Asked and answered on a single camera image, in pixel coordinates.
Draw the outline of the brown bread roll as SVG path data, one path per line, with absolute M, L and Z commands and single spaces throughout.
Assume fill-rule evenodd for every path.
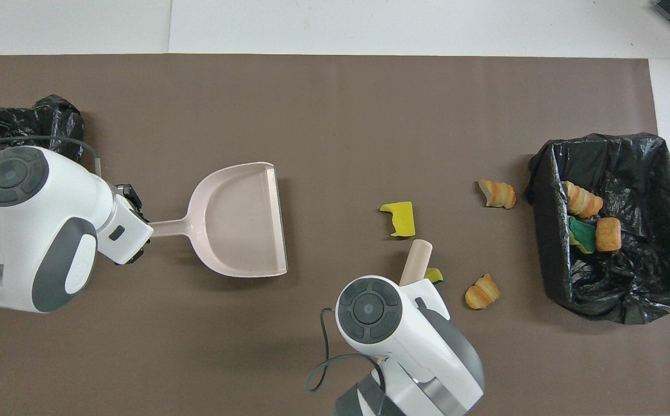
M 597 252 L 617 252 L 622 247 L 622 224 L 615 217 L 603 217 L 596 223 L 595 245 Z

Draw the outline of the bin with black bag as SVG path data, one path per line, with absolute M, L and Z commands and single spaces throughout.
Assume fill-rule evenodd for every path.
M 15 146 L 39 146 L 79 162 L 84 150 L 62 140 L 84 139 L 84 120 L 80 111 L 65 98 L 49 95 L 31 108 L 0 107 L 0 151 Z
M 589 320 L 647 324 L 670 314 L 670 153 L 650 133 L 549 140 L 528 163 L 523 198 L 535 216 L 546 295 Z M 620 220 L 617 252 L 584 254 L 570 245 L 570 181 L 601 197 L 603 217 Z

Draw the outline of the pink plastic dustpan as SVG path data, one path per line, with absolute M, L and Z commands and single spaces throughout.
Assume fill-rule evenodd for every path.
M 269 162 L 209 174 L 192 192 L 183 218 L 150 226 L 152 237 L 184 235 L 197 257 L 223 276 L 288 272 L 276 168 Z

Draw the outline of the brown table mat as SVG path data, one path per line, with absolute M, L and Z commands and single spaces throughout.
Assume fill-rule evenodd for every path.
M 379 208 L 406 200 L 483 361 L 472 414 L 670 414 L 670 315 L 621 325 L 559 307 L 531 206 L 486 208 L 476 186 L 523 192 L 547 140 L 656 135 L 646 60 L 0 56 L 0 106 L 51 94 L 152 221 L 184 216 L 216 169 L 274 164 L 288 272 L 219 276 L 181 236 L 127 266 L 99 258 L 60 310 L 0 310 L 0 416 L 329 416 L 369 364 L 338 362 L 305 391 L 324 357 L 319 312 L 356 277 L 399 279 L 410 241 Z M 501 297 L 472 310 L 464 295 L 486 273 Z

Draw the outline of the notched yellow sponge piece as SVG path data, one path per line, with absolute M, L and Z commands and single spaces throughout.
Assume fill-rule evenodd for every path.
M 398 201 L 387 203 L 379 208 L 382 213 L 390 213 L 392 216 L 392 237 L 413 237 L 416 235 L 416 222 L 414 221 L 412 201 Z

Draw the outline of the beige hand brush black bristles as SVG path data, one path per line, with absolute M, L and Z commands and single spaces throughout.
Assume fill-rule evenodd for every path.
M 432 243 L 416 239 L 412 242 L 399 281 L 400 287 L 409 286 L 424 279 L 432 254 Z

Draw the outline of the croissant piece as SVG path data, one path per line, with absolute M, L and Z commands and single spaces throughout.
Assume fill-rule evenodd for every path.
M 485 197 L 485 206 L 509 210 L 516 205 L 517 195 L 512 185 L 487 180 L 477 181 L 477 184 Z
M 491 274 L 484 274 L 470 286 L 465 295 L 466 305 L 472 310 L 485 310 L 501 297 L 501 292 Z
M 560 184 L 564 188 L 567 198 L 567 211 L 570 215 L 587 219 L 601 211 L 604 205 L 601 197 L 570 181 L 562 181 Z

